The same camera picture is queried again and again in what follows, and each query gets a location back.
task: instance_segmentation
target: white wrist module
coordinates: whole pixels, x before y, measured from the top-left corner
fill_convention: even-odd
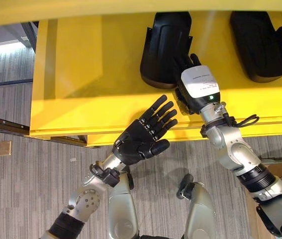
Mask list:
[[[218,84],[207,66],[194,66],[182,72],[181,79],[193,98],[219,92]]]

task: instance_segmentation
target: robot finger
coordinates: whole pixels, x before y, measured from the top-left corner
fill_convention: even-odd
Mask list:
[[[164,117],[158,121],[151,129],[150,131],[152,132],[152,134],[154,134],[155,132],[159,132],[164,124],[169,121],[172,117],[174,117],[177,114],[177,111],[174,109],[170,112],[168,112],[166,115],[164,115]]]
[[[147,109],[143,115],[140,117],[140,121],[141,123],[145,123],[146,121],[148,121],[150,119],[150,117],[154,114],[154,112],[161,106],[162,103],[164,103],[167,100],[167,96],[166,95],[162,95],[161,97],[159,97],[154,104],[152,104],[152,106]]]
[[[160,110],[157,111],[157,113],[154,114],[154,115],[146,122],[146,124],[148,125],[148,127],[154,126],[154,125],[157,123],[157,121],[159,120],[159,118],[160,118],[161,116],[163,116],[163,115],[166,113],[166,111],[168,111],[171,107],[173,107],[173,105],[174,105],[173,102],[169,101],[167,104],[165,104],[164,106],[162,106],[162,107],[160,108]]]
[[[177,119],[169,121],[154,137],[154,140],[159,140],[173,126],[177,125]]]
[[[170,146],[167,139],[162,139],[156,142],[148,142],[138,147],[138,152],[143,158],[151,158],[158,155]]]

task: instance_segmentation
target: yellow tabletop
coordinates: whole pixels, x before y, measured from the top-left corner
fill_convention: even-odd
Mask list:
[[[81,15],[188,10],[282,11],[282,0],[0,0],[0,25]]]
[[[229,25],[230,12],[191,12],[190,52],[209,66],[230,115],[258,114],[244,136],[282,134],[282,77],[249,80],[239,61]],[[275,29],[280,12],[270,13]],[[98,15],[40,21],[32,92],[30,136],[88,135],[88,145],[112,144],[161,94],[172,90],[144,83],[139,66],[146,27],[154,13]],[[201,139],[199,116],[178,113],[169,140]]]

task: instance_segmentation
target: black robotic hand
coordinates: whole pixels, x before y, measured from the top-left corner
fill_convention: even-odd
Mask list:
[[[170,101],[155,112],[166,100],[166,95],[162,95],[115,141],[112,153],[124,164],[132,165],[140,160],[151,158],[170,146],[168,140],[159,139],[177,124],[176,119],[170,120],[177,111],[167,112],[174,104]]]

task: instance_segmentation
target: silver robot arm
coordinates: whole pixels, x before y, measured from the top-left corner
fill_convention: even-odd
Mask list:
[[[215,239],[216,214],[210,194],[204,185],[193,182],[191,174],[184,176],[177,198],[190,200],[183,239]]]
[[[282,237],[282,181],[261,164],[239,130],[259,117],[253,115],[241,123],[229,117],[209,68],[202,66],[194,54],[191,59],[193,62],[188,56],[181,56],[175,60],[181,76],[176,89],[180,107],[187,114],[201,116],[204,121],[201,134],[210,140],[219,162],[234,173],[259,203],[257,212],[267,229]]]
[[[111,238],[127,239],[126,235],[131,236],[129,239],[138,237],[135,209],[127,188],[126,173],[121,176],[120,173],[127,165],[158,155],[170,146],[166,139],[160,138],[177,124],[176,119],[171,119],[177,111],[168,112],[173,107],[172,102],[161,107],[166,100],[165,95],[157,99],[119,136],[111,155],[105,161],[97,161],[90,166],[91,175],[87,176],[82,186],[71,195],[68,205],[42,239],[77,238],[90,215],[98,208],[100,197],[109,186],[115,187],[110,198]],[[129,219],[131,224],[122,223],[121,219]],[[127,227],[125,231],[121,231],[124,226],[132,228],[129,230]]]
[[[109,168],[118,172],[126,166],[114,154],[97,164],[102,170]],[[86,176],[82,186],[72,193],[68,205],[41,239],[77,238],[84,224],[98,208],[100,197],[107,189],[108,185],[104,180],[93,174]]]

